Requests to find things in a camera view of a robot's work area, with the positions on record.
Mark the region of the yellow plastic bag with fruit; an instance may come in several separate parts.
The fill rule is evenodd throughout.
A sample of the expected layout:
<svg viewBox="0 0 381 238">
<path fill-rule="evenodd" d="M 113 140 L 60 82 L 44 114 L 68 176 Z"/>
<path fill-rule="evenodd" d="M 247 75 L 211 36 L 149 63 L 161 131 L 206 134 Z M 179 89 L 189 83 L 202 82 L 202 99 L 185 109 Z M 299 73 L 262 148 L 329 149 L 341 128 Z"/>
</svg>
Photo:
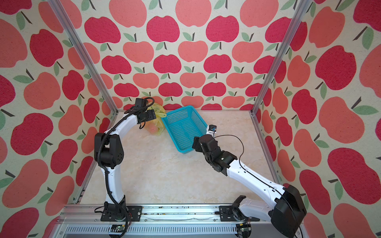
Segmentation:
<svg viewBox="0 0 381 238">
<path fill-rule="evenodd" d="M 155 136 L 160 136 L 165 130 L 165 125 L 162 121 L 163 118 L 167 117 L 165 109 L 158 103 L 154 103 L 149 109 L 153 109 L 156 115 L 156 119 L 146 122 L 145 129 Z"/>
</svg>

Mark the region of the turquoise plastic basket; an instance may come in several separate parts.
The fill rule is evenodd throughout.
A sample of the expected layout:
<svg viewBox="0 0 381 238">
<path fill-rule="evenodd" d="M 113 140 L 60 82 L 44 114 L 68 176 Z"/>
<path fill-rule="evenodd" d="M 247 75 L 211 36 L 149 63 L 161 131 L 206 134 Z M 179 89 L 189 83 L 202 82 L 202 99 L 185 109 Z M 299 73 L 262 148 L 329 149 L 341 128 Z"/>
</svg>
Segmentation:
<svg viewBox="0 0 381 238">
<path fill-rule="evenodd" d="M 207 123 L 193 106 L 173 110 L 162 119 L 176 149 L 183 154 L 193 150 L 194 137 L 206 133 Z"/>
</svg>

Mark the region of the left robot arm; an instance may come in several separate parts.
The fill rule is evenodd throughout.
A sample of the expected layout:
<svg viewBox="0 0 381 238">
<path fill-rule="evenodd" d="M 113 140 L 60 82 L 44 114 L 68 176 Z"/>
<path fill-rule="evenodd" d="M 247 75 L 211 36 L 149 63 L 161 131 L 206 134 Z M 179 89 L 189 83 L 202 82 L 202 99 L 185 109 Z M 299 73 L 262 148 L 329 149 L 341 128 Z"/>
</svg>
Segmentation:
<svg viewBox="0 0 381 238">
<path fill-rule="evenodd" d="M 121 185 L 121 166 L 124 159 L 122 139 L 136 125 L 156 119 L 153 109 L 127 113 L 111 129 L 94 137 L 94 160 L 101 168 L 106 185 L 105 207 L 114 205 L 117 211 L 125 210 L 125 195 Z"/>
</svg>

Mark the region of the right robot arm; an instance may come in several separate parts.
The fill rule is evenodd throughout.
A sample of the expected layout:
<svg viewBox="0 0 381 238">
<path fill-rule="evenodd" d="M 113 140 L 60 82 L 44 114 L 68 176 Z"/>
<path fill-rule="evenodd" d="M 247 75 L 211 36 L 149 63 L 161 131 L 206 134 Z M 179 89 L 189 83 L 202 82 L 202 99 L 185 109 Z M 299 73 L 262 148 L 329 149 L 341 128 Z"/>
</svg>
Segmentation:
<svg viewBox="0 0 381 238">
<path fill-rule="evenodd" d="M 195 137 L 192 148 L 203 153 L 206 162 L 215 171 L 240 182 L 266 203 L 260 207 L 245 196 L 237 198 L 232 205 L 237 219 L 254 217 L 270 221 L 284 236 L 297 237 L 307 214 L 297 188 L 292 185 L 284 187 L 256 173 L 232 153 L 221 150 L 218 142 L 210 134 Z"/>
</svg>

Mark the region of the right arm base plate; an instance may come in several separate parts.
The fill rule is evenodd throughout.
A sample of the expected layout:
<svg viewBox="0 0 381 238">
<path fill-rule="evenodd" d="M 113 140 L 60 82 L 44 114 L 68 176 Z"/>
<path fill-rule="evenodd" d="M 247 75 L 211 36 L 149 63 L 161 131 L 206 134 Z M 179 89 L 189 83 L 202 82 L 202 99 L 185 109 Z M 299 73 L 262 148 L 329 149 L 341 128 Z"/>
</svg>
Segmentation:
<svg viewBox="0 0 381 238">
<path fill-rule="evenodd" d="M 238 207 L 234 206 L 219 206 L 219 210 L 215 212 L 219 215 L 221 222 L 259 222 L 259 218 L 245 216 Z"/>
</svg>

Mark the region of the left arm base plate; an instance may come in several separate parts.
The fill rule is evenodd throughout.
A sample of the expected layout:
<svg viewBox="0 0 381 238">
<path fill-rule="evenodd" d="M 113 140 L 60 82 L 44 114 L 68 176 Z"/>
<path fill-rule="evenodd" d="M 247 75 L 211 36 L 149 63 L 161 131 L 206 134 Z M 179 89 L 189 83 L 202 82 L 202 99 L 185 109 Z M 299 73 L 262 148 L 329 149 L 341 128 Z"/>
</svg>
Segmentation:
<svg viewBox="0 0 381 238">
<path fill-rule="evenodd" d="M 142 214 L 142 206 L 127 206 L 129 213 L 128 221 L 139 222 Z M 115 204 L 108 204 L 107 208 L 104 208 L 101 219 L 102 222 L 125 222 L 126 214 Z"/>
</svg>

